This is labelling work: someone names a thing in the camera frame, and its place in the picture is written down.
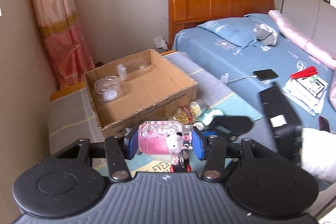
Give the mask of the white gloved right hand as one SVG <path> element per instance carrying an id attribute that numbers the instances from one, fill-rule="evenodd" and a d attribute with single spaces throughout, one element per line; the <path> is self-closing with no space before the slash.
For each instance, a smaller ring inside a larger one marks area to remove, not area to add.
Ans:
<path id="1" fill-rule="evenodd" d="M 302 129 L 302 168 L 329 184 L 335 183 L 335 138 L 327 131 Z"/>

